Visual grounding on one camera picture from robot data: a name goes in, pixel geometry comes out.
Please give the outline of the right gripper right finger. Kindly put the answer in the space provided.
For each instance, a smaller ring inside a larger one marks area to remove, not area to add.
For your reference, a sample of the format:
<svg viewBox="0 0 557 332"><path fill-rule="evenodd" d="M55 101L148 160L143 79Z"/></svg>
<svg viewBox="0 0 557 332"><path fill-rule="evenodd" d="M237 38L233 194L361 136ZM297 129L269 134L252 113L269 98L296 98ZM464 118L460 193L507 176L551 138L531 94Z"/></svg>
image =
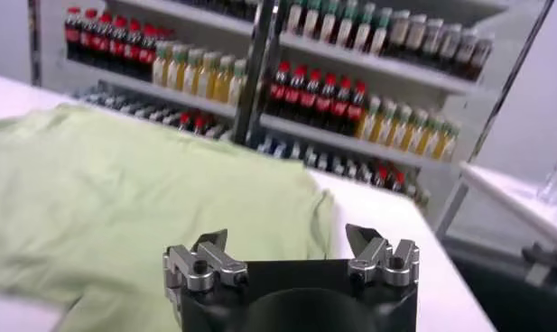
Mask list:
<svg viewBox="0 0 557 332"><path fill-rule="evenodd" d="M348 276L359 284L381 281L393 287L409 287L419 280L420 250L412 240L401 239L396 246L374 228L345 226L348 243L355 255L348 261Z"/></svg>

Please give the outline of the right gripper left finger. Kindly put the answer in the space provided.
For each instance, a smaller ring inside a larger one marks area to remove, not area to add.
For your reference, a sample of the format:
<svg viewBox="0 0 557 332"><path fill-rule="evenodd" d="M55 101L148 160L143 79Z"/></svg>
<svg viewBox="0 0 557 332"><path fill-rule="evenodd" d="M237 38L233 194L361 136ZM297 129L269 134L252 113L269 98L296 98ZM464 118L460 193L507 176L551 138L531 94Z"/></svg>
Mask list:
<svg viewBox="0 0 557 332"><path fill-rule="evenodd" d="M245 287L247 264L226 254L227 235L227 229L221 229L200 235L190 249L182 244L169 246L162 255L164 288L169 293L208 292L218 281L232 288Z"/></svg>

